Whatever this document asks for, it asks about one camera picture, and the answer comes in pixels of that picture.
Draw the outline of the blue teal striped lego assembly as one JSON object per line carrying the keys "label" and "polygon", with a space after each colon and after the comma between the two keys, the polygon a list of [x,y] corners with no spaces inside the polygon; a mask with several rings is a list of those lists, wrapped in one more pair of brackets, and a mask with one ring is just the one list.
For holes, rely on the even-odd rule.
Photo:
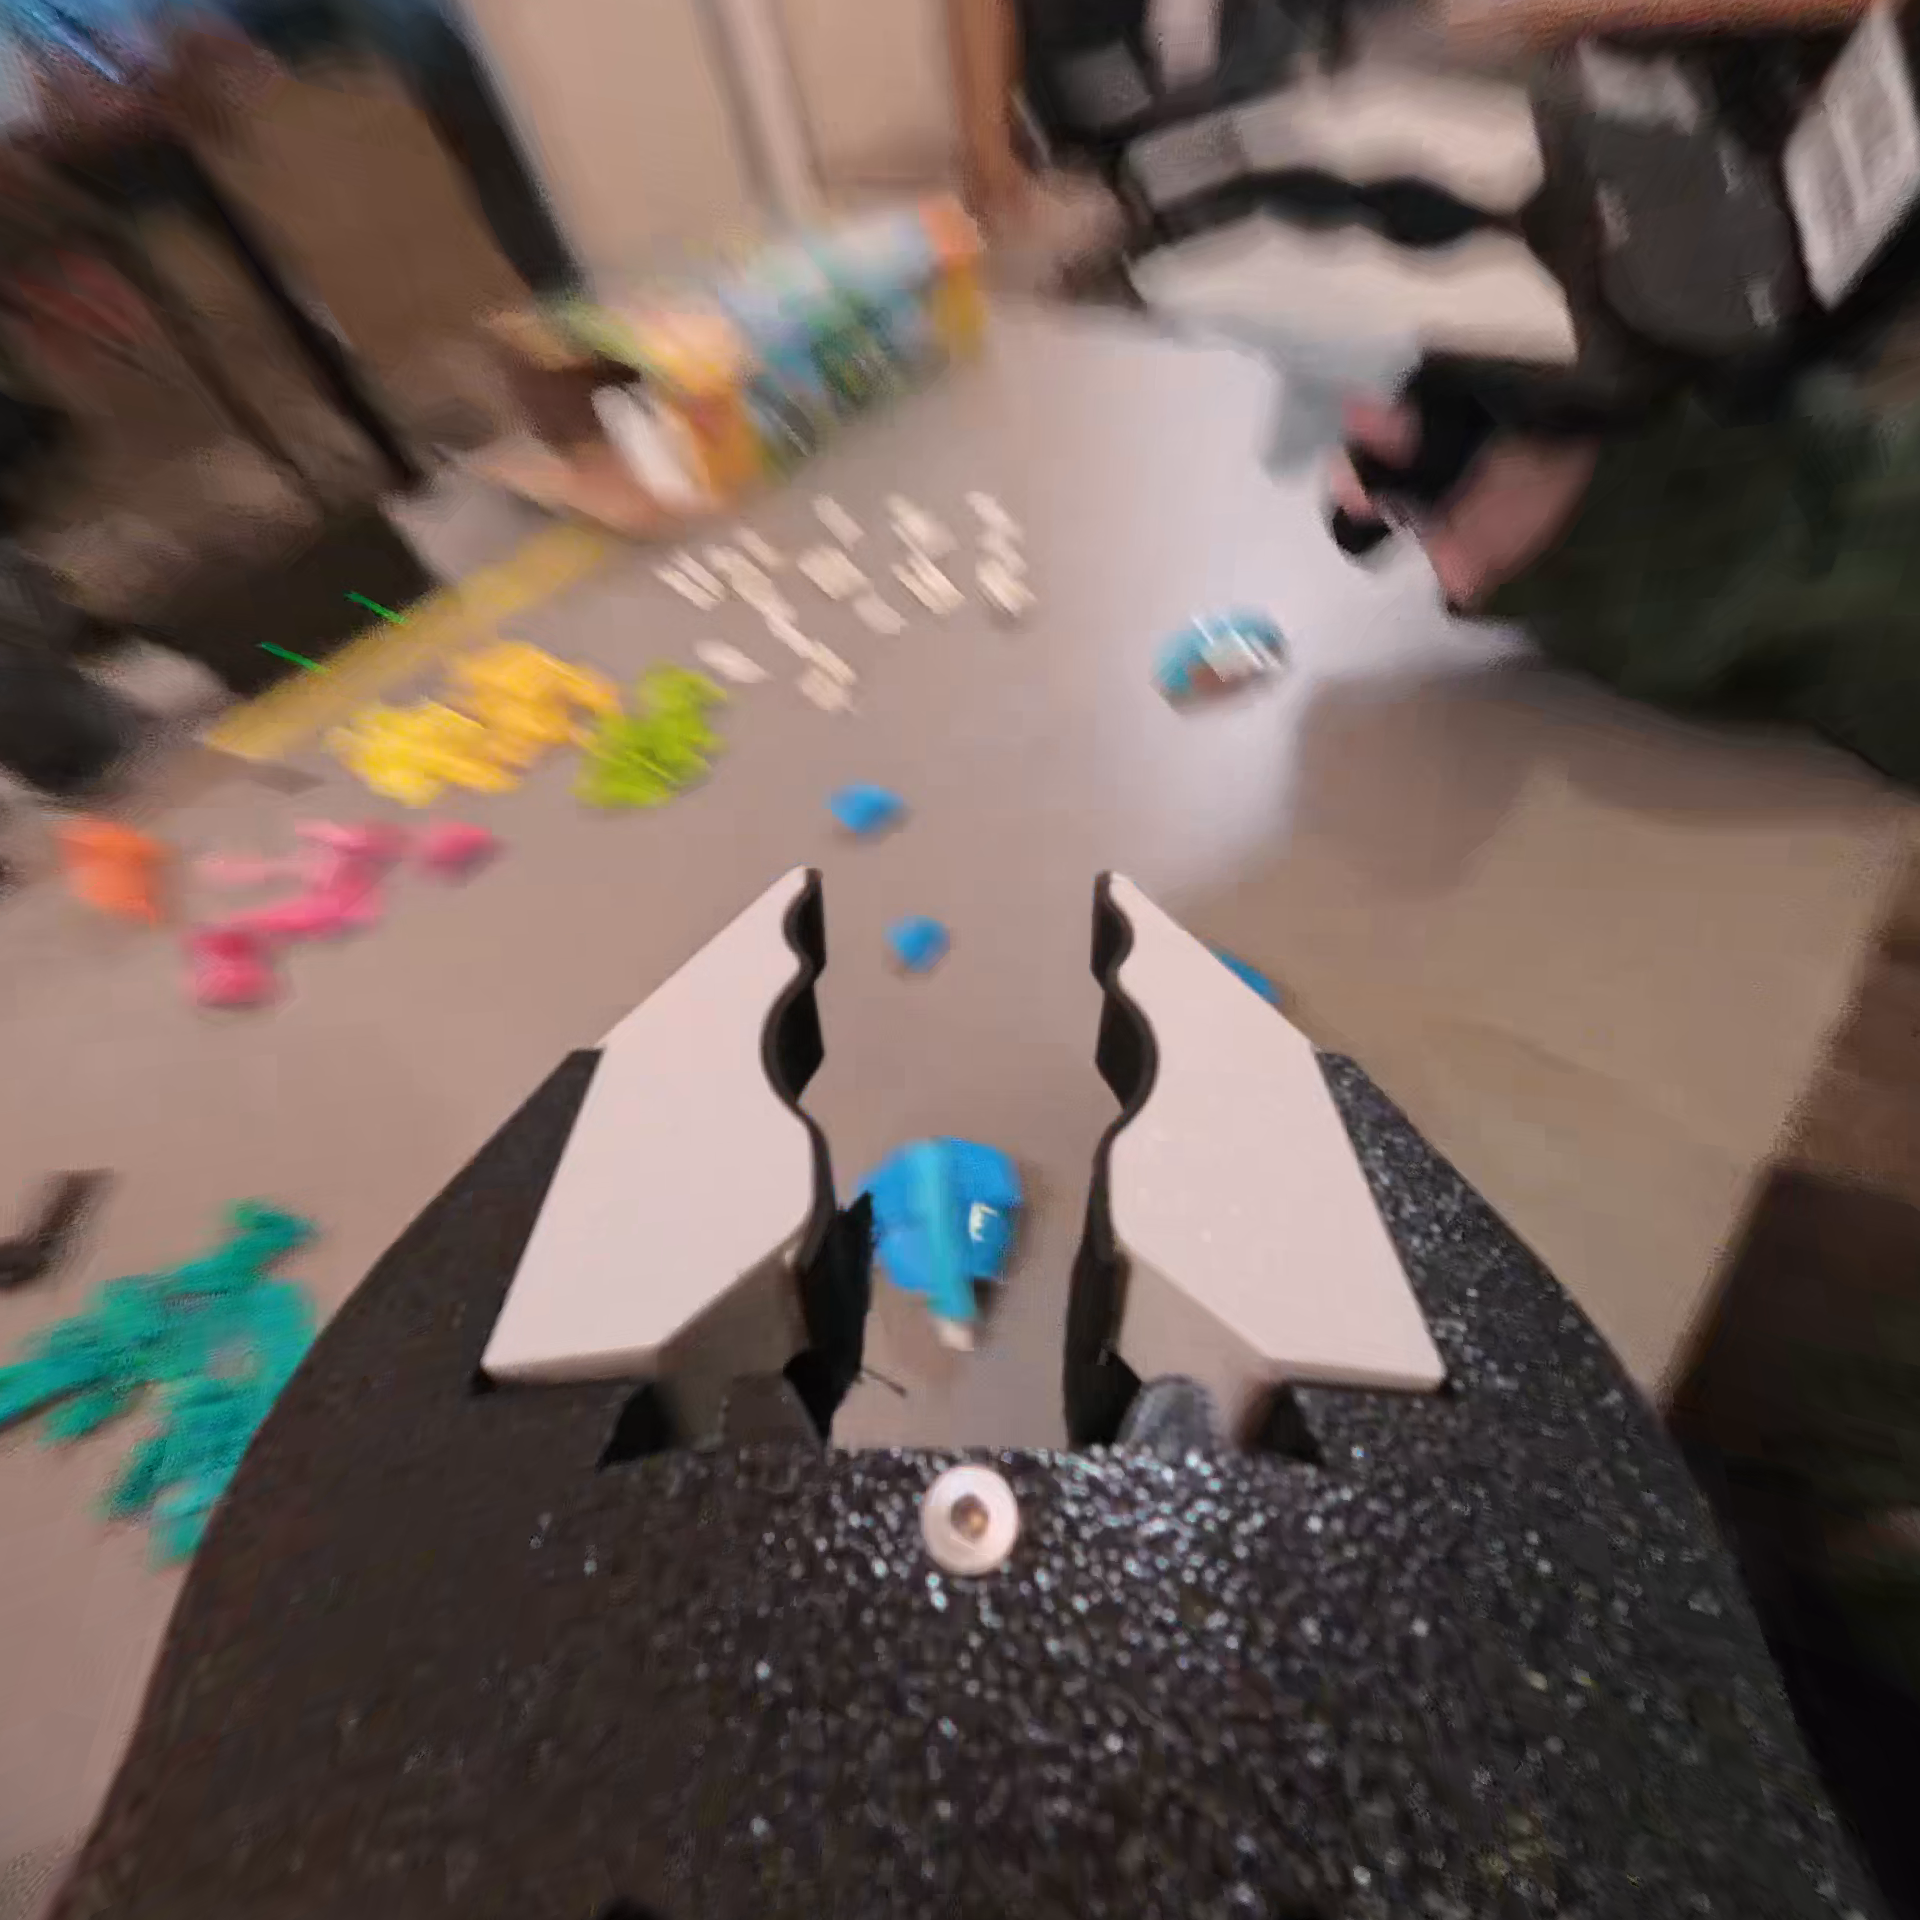
{"label": "blue teal striped lego assembly", "polygon": [[1231,697],[1275,679],[1289,663],[1281,625],[1260,611],[1198,616],[1164,638],[1155,688],[1165,705],[1188,706]]}

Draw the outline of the black lego piece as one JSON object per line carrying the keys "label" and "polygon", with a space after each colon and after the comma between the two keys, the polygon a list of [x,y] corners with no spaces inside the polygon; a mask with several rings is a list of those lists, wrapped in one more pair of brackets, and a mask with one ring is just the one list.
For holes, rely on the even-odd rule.
{"label": "black lego piece", "polygon": [[35,1215],[2,1237],[2,1295],[17,1295],[54,1275],[92,1213],[111,1187],[108,1168],[78,1168],[58,1176],[39,1198]]}

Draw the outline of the large blue lego assembly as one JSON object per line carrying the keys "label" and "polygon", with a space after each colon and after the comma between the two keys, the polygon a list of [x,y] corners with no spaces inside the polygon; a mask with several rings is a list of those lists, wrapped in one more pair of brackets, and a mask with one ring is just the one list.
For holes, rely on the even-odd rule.
{"label": "large blue lego assembly", "polygon": [[900,1143],[858,1184],[871,1207],[883,1275],[916,1299],[950,1354],[971,1354],[979,1291],[998,1286],[1025,1213],[1020,1163],[990,1143],[925,1137]]}

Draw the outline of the pile of white lego pieces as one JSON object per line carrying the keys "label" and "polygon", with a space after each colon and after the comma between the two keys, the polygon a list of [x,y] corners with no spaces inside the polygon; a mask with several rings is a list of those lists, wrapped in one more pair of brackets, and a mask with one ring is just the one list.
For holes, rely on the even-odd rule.
{"label": "pile of white lego pieces", "polygon": [[993,493],[964,494],[955,519],[892,494],[875,523],[820,494],[798,545],[740,521],[716,542],[667,549],[652,573],[694,616],[745,618],[771,654],[694,640],[709,677],[750,688],[785,673],[813,712],[851,714],[861,688],[852,640],[898,640],[914,621],[964,614],[1021,625],[1037,606],[1030,549],[1025,519]]}

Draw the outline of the dark brown furniture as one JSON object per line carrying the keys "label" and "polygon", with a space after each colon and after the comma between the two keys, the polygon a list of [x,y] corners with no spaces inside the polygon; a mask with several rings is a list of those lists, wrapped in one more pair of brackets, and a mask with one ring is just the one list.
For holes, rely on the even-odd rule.
{"label": "dark brown furniture", "polygon": [[18,494],[79,618],[245,705],[457,568],[521,410],[492,323],[562,271],[442,6],[4,6]]}

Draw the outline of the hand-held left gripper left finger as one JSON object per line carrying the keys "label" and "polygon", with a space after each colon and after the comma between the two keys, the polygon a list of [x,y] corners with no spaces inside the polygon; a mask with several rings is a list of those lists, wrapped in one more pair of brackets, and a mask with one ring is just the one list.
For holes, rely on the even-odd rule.
{"label": "hand-held left gripper left finger", "polygon": [[834,1182],[802,1098],[826,1058],[826,893],[790,870],[602,1040],[479,1359],[495,1387],[652,1385],[706,1430],[774,1379],[834,1392]]}

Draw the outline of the pile of yellow lego pieces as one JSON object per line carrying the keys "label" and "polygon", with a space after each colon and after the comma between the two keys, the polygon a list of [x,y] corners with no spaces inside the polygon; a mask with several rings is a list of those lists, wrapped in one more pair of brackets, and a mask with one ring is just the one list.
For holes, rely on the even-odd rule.
{"label": "pile of yellow lego pieces", "polygon": [[513,793],[541,758],[582,747],[621,714],[602,670],[499,640],[451,661],[436,697],[348,717],[325,751],[378,798],[429,810],[460,793]]}

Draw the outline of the black office chair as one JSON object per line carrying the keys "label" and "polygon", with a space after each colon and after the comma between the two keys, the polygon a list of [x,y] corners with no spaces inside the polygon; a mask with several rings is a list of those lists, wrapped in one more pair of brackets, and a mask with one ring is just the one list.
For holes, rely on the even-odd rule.
{"label": "black office chair", "polygon": [[1110,162],[1167,121],[1167,78],[1148,2],[1017,2],[1020,104],[1053,159]]}

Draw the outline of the person's green sleeved right forearm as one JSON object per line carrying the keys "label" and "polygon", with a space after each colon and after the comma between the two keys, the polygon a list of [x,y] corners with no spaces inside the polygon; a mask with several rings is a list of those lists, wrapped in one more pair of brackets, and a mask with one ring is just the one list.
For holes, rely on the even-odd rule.
{"label": "person's green sleeved right forearm", "polygon": [[1662,410],[1485,616],[1627,701],[1804,729],[1916,790],[1916,398],[1812,378],[1766,417]]}

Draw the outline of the orange lego piece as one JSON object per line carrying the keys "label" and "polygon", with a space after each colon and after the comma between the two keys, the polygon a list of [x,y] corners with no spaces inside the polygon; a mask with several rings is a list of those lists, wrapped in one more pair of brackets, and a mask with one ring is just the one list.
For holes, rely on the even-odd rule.
{"label": "orange lego piece", "polygon": [[125,824],[75,819],[58,831],[62,871],[71,894],[116,921],[165,921],[170,848]]}

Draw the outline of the pile of pink lego pieces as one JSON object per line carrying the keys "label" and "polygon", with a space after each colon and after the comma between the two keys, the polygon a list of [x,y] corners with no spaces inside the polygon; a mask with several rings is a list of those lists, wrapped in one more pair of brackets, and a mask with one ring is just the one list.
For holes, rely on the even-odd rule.
{"label": "pile of pink lego pieces", "polygon": [[287,856],[206,856],[196,883],[226,910],[185,935],[189,1000],[247,1013],[282,990],[282,953],[326,945],[381,921],[393,875],[466,880],[495,863],[499,837],[477,824],[302,824]]}

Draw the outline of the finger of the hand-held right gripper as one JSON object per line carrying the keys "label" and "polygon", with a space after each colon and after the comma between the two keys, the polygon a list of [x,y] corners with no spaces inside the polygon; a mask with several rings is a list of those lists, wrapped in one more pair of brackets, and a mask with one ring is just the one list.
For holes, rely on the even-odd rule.
{"label": "finger of the hand-held right gripper", "polygon": [[1483,210],[1519,208],[1545,162],[1523,90],[1425,72],[1340,72],[1140,135],[1122,179],[1177,208],[1260,177],[1413,181]]}
{"label": "finger of the hand-held right gripper", "polygon": [[1162,323],[1278,360],[1404,369],[1418,352],[1562,369],[1577,335],[1562,286],[1507,231],[1397,248],[1365,230],[1226,224],[1132,263]]}

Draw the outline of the person's right hand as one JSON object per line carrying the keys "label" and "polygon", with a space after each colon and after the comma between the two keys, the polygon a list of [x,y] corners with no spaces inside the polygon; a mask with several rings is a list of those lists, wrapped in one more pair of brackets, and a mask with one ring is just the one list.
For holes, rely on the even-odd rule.
{"label": "person's right hand", "polygon": [[1341,417],[1341,453],[1327,472],[1330,503],[1357,526],[1413,538],[1455,616],[1483,609],[1562,538],[1599,459],[1595,440],[1495,437],[1441,503],[1393,510],[1356,462],[1367,456],[1404,470],[1418,440],[1419,423],[1405,405],[1350,400]]}

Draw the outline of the pile of lime lego pieces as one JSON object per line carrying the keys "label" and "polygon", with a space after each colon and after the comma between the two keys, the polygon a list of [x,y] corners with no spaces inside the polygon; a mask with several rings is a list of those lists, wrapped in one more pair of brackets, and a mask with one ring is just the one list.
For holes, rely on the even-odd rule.
{"label": "pile of lime lego pieces", "polygon": [[659,810],[709,778],[726,694],[706,673],[650,665],[631,701],[589,733],[573,784],[593,810]]}

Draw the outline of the long yellow lego plate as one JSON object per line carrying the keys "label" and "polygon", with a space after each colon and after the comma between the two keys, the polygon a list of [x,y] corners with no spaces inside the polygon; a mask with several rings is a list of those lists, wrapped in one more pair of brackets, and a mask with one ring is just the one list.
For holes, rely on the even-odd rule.
{"label": "long yellow lego plate", "polygon": [[402,622],[375,621],[317,670],[294,674],[231,706],[199,733],[199,747],[231,762],[271,765],[364,706],[499,632],[612,563],[617,542],[581,526],[551,526],[507,558],[483,565],[418,601]]}

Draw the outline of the colourful lego box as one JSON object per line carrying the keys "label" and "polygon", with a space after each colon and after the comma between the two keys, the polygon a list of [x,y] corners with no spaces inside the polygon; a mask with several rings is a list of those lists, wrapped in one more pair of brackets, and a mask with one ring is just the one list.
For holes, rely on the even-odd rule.
{"label": "colourful lego box", "polygon": [[898,202],[495,314],[513,419],[470,470],[617,538],[682,536],[969,360],[990,315],[981,258],[958,199]]}

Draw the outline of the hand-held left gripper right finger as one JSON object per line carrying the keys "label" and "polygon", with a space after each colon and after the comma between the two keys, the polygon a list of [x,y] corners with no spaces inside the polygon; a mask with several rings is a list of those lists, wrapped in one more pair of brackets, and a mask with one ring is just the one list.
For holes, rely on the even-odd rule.
{"label": "hand-held left gripper right finger", "polygon": [[1065,1317],[1065,1431],[1115,1446],[1155,1381],[1257,1439],[1281,1394],[1428,1397],[1447,1366],[1317,1049],[1132,880],[1092,898],[1094,1145]]}

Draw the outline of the pile of teal lego pieces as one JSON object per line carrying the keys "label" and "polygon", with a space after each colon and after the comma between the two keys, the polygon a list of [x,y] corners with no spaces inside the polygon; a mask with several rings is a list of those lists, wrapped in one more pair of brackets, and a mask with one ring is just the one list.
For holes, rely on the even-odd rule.
{"label": "pile of teal lego pieces", "polygon": [[102,1518],[141,1522],[161,1568],[185,1567],[319,1333],[307,1286],[285,1273],[317,1230],[247,1200],[179,1265],[95,1288],[2,1369],[4,1430],[71,1448],[133,1416],[147,1430],[102,1494]]}

